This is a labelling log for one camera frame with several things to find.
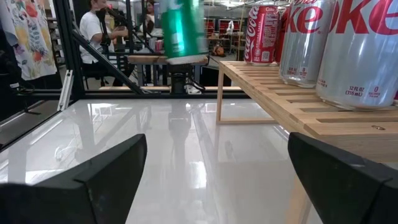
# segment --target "floral fabric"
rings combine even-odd
[[[47,25],[44,0],[0,0],[6,3],[0,17],[14,25],[4,31],[14,34],[14,51],[25,80],[33,80],[57,72]]]

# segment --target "screw hole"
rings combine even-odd
[[[380,131],[385,131],[386,129],[377,125],[373,125],[372,128],[380,130]]]

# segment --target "black metal frame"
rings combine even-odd
[[[65,64],[68,70],[73,70],[73,90],[71,99],[74,101],[85,99],[215,99],[217,97],[216,91],[206,91],[202,95],[173,95],[168,91],[148,92],[139,88],[135,83],[130,81],[121,71],[112,65],[106,57],[100,54],[96,49],[92,48],[88,42],[73,30],[73,21],[70,13],[70,6],[68,0],[54,0],[55,13],[58,20],[58,29],[62,45],[64,46]],[[141,0],[142,18],[146,17],[145,0]],[[129,37],[132,40],[132,17],[131,17],[131,3],[126,0],[127,6],[127,26],[129,29]],[[146,25],[143,25],[144,41],[147,41]],[[103,63],[109,70],[112,70],[116,78],[121,80],[131,90],[85,90],[83,84],[83,74],[80,67],[80,50],[79,45],[84,47],[97,60]],[[132,49],[134,43],[130,41],[129,48]],[[154,54],[135,54],[133,50],[130,53],[112,53],[112,55],[154,55]],[[28,95],[21,94],[23,98],[38,98],[41,100],[58,100],[60,98],[60,90],[35,90]],[[243,91],[224,91],[224,98],[248,98]]]

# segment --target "green can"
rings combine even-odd
[[[167,62],[201,62],[208,53],[203,0],[161,0],[162,29]]]

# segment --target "glossy white surface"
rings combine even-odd
[[[215,111],[215,100],[78,101],[0,154],[0,181],[35,184],[145,133],[127,223],[284,223],[294,177],[288,133],[217,126]],[[238,116],[267,114],[251,100],[224,100],[223,117]]]

